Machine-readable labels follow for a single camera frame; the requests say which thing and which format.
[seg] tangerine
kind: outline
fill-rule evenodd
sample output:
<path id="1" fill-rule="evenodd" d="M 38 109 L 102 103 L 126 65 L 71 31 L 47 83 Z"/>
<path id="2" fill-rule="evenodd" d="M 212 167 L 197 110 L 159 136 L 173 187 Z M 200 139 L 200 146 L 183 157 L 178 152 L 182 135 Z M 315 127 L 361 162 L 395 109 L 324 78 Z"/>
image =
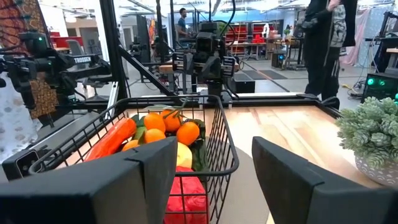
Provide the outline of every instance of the tangerine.
<path id="1" fill-rule="evenodd" d="M 124 152 L 124 151 L 126 151 L 128 149 L 132 149 L 132 148 L 137 147 L 137 146 L 139 146 L 138 140 L 129 141 L 123 146 L 122 152 Z"/>
<path id="2" fill-rule="evenodd" d="M 163 133 L 166 132 L 166 125 L 164 124 L 163 117 L 160 114 L 149 113 L 144 117 L 144 125 L 147 130 L 158 129 Z"/>
<path id="3" fill-rule="evenodd" d="M 151 143 L 165 138 L 166 135 L 164 134 L 164 132 L 155 128 L 146 131 L 144 136 L 145 143 Z"/>
<path id="4" fill-rule="evenodd" d="M 166 109 L 163 110 L 160 115 L 163 117 L 164 124 L 166 125 L 166 131 L 174 132 L 181 127 L 182 117 L 177 115 L 178 111 L 170 114 L 171 112 L 172 110 Z"/>
<path id="5" fill-rule="evenodd" d="M 200 134 L 200 130 L 195 122 L 189 121 L 184 123 L 177 131 L 177 140 L 186 145 L 190 146 Z"/>

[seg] black box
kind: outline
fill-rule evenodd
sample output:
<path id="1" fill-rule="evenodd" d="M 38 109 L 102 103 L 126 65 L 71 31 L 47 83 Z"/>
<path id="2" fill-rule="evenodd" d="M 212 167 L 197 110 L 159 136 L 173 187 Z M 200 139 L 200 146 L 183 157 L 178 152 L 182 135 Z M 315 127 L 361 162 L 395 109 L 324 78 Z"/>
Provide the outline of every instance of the black box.
<path id="1" fill-rule="evenodd" d="M 285 53 L 272 53 L 271 66 L 274 68 L 282 68 L 285 60 Z"/>
<path id="2" fill-rule="evenodd" d="M 397 94 L 397 75 L 388 73 L 369 73 L 366 78 L 361 103 L 370 96 L 376 97 L 379 100 L 389 97 L 397 101 Z"/>
<path id="3" fill-rule="evenodd" d="M 255 93 L 256 81 L 245 73 L 235 73 L 234 77 L 229 81 L 229 87 L 235 93 Z"/>

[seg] succulent plant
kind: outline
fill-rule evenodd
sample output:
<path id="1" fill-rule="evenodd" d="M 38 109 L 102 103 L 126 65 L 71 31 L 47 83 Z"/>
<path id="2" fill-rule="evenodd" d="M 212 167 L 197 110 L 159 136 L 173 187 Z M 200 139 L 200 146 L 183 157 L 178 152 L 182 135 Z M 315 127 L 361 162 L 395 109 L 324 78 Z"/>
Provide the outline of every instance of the succulent plant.
<path id="1" fill-rule="evenodd" d="M 398 105 L 391 98 L 365 99 L 355 110 L 341 110 L 336 120 L 343 149 L 354 151 L 371 167 L 398 162 Z"/>

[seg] shopping basket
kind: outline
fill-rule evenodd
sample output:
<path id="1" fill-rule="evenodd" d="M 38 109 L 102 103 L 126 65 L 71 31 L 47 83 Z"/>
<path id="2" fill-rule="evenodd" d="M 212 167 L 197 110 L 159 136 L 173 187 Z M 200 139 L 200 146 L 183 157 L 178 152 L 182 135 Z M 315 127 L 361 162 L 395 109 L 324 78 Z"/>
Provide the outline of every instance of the shopping basket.
<path id="1" fill-rule="evenodd" d="M 204 104 L 207 99 L 211 107 Z M 238 168 L 239 160 L 228 127 L 223 105 L 217 96 L 156 96 L 142 98 L 127 98 L 118 101 L 114 106 L 103 111 L 86 126 L 78 130 L 58 147 L 50 150 L 29 169 L 30 174 L 37 174 L 47 170 L 72 166 L 83 162 L 91 147 L 101 139 L 117 121 L 134 115 L 145 116 L 149 112 L 160 113 L 162 110 L 149 110 L 156 105 L 182 106 L 182 114 L 189 119 L 200 119 L 206 128 L 206 171 L 176 172 L 176 179 L 182 183 L 184 177 L 198 177 L 203 185 L 202 194 L 184 194 L 183 184 L 180 194 L 170 194 L 170 197 L 188 198 L 198 196 L 205 198 L 206 208 L 203 211 L 187 211 L 185 205 L 182 211 L 168 212 L 166 215 L 177 217 L 183 224 L 192 224 L 189 220 L 194 215 L 205 217 L 207 223 L 218 223 L 223 209 L 223 204 L 228 191 L 231 174 Z"/>

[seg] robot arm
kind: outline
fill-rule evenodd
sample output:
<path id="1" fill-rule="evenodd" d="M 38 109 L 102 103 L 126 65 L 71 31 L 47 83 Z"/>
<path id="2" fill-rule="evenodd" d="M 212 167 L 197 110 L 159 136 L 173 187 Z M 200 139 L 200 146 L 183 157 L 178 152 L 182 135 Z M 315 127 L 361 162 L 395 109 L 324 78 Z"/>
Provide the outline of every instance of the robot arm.
<path id="1" fill-rule="evenodd" d="M 20 34 L 21 42 L 25 43 L 28 56 L 15 52 L 0 52 L 7 55 L 0 61 L 2 72 L 8 72 L 15 90 L 22 95 L 24 104 L 30 110 L 35 108 L 35 101 L 30 86 L 30 81 L 36 79 L 38 72 L 45 73 L 45 81 L 58 93 L 74 94 L 77 86 L 76 80 L 93 75 L 109 75 L 110 65 L 100 59 L 98 55 L 62 55 L 55 49 L 50 49 L 43 44 L 43 34 Z M 68 71 L 74 65 L 90 64 L 90 67 L 82 70 Z"/>

